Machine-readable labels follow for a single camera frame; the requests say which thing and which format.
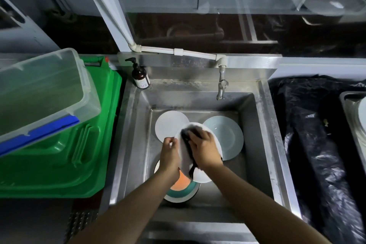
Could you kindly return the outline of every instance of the forearm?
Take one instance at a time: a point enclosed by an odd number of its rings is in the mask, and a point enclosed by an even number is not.
[[[156,172],[117,205],[99,216],[70,244],[135,243],[173,183],[171,176]]]
[[[329,244],[314,228],[303,222],[273,199],[221,166],[206,173],[260,244]]]

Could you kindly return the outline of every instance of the person's left hand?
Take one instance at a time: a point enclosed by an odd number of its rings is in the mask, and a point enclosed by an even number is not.
[[[172,185],[179,179],[179,163],[181,159],[178,154],[178,139],[167,137],[164,139],[160,154],[159,171],[164,172],[171,178]]]

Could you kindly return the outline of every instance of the bottle label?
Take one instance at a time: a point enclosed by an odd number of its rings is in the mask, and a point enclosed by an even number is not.
[[[146,89],[149,85],[150,85],[150,80],[149,80],[149,76],[146,75],[146,77],[144,79],[141,80],[135,80],[136,86],[140,89]]]

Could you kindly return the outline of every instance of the sink basin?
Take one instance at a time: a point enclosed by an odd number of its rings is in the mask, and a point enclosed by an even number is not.
[[[191,122],[203,123],[218,115],[237,122],[243,131],[244,147],[224,164],[292,210],[286,184],[288,170],[282,165],[286,156],[279,152],[283,146],[278,143],[278,125],[270,107],[272,100],[268,101],[267,81],[230,81],[225,99],[220,101],[216,100],[217,83],[212,81],[151,79],[151,83],[151,89],[142,91],[126,82],[120,113],[122,133],[117,140],[120,145],[116,165],[121,168],[114,174],[111,205],[153,174],[162,147],[155,135],[155,122],[163,112],[178,110]],[[163,200],[142,238],[256,242],[213,182],[201,184],[186,203],[177,205]]]

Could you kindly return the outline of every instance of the faucet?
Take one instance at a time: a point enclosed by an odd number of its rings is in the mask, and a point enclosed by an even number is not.
[[[218,81],[218,94],[217,100],[222,100],[224,98],[225,89],[229,86],[229,82],[224,79],[225,76],[225,67],[224,65],[220,66],[220,79]]]

